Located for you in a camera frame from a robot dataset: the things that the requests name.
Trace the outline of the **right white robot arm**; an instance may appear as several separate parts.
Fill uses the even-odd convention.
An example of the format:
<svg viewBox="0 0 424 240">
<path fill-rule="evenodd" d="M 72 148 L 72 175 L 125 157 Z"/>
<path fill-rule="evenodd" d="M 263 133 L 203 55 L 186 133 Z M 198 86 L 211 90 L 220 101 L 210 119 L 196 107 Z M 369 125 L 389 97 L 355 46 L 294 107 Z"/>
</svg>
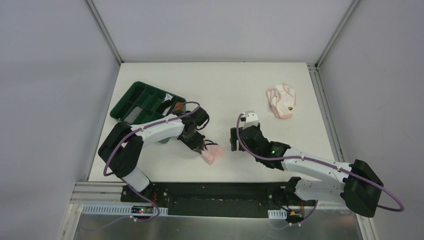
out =
<svg viewBox="0 0 424 240">
<path fill-rule="evenodd" d="M 302 153 L 288 144 L 269 141 L 260 126 L 230 129 L 231 151 L 249 150 L 255 161 L 270 169 L 289 171 L 312 177 L 291 177 L 284 189 L 284 200 L 290 205 L 300 201 L 321 200 L 345 204 L 363 217 L 375 216 L 383 182 L 362 160 L 354 163 L 330 161 Z"/>
</svg>

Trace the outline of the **white underwear pink trim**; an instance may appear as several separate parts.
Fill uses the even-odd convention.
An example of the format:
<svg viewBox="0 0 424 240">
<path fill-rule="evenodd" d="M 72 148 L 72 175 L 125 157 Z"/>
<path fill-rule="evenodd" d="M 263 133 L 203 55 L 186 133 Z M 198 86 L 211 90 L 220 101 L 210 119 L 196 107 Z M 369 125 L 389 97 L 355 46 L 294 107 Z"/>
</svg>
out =
<svg viewBox="0 0 424 240">
<path fill-rule="evenodd" d="M 286 120 L 293 117 L 297 104 L 294 87 L 283 82 L 267 89 L 265 95 L 268 105 L 277 119 Z"/>
</svg>

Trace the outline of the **pink underwear navy trim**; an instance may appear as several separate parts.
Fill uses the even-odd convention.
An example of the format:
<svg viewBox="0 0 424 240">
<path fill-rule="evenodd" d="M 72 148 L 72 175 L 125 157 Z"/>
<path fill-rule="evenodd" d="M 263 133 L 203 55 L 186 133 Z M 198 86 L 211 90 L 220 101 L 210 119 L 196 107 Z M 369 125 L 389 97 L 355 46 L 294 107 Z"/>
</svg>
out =
<svg viewBox="0 0 424 240">
<path fill-rule="evenodd" d="M 200 155 L 208 165 L 212 165 L 214 162 L 224 156 L 224 150 L 219 144 L 205 139 L 203 147 L 200 151 Z"/>
</svg>

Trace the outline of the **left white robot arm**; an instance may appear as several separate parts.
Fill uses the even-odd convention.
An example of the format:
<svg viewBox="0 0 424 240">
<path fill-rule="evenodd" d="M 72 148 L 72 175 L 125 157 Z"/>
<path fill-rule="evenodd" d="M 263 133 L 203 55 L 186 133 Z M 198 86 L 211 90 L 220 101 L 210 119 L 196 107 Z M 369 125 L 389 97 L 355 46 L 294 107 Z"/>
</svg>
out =
<svg viewBox="0 0 424 240">
<path fill-rule="evenodd" d="M 133 188 L 133 195 L 140 202 L 152 198 L 152 182 L 138 167 L 141 151 L 151 144 L 169 138 L 177 138 L 190 150 L 201 153 L 206 146 L 200 130 L 210 117 L 200 106 L 193 111 L 176 110 L 158 120 L 130 126 L 118 122 L 100 145 L 97 154 L 105 162 L 103 174 L 122 179 Z"/>
</svg>

